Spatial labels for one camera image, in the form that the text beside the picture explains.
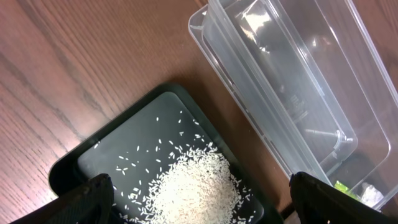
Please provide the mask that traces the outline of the pile of white rice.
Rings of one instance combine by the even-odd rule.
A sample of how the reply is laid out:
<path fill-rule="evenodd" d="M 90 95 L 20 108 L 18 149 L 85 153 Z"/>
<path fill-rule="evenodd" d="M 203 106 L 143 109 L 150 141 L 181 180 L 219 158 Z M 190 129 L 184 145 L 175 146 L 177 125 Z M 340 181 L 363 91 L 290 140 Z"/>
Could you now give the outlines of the pile of white rice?
<path fill-rule="evenodd" d="M 146 220 L 134 223 L 237 223 L 242 201 L 228 160 L 214 150 L 183 153 L 143 198 Z"/>

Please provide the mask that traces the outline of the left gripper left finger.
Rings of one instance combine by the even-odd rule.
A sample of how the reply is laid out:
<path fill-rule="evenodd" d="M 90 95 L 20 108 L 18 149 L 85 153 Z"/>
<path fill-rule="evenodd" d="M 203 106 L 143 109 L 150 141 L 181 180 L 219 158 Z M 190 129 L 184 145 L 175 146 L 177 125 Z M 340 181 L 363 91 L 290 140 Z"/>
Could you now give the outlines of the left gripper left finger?
<path fill-rule="evenodd" d="M 108 174 L 100 174 L 11 224 L 106 224 L 114 202 Z"/>

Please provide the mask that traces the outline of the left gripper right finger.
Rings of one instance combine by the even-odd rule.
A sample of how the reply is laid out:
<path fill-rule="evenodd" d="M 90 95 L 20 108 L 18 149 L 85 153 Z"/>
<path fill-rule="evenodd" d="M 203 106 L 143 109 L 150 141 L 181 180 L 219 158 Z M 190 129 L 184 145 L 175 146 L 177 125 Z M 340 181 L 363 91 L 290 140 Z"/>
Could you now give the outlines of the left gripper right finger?
<path fill-rule="evenodd" d="M 356 201 L 332 186 L 298 172 L 289 181 L 290 196 L 302 223 L 397 224 L 397 220 Z"/>

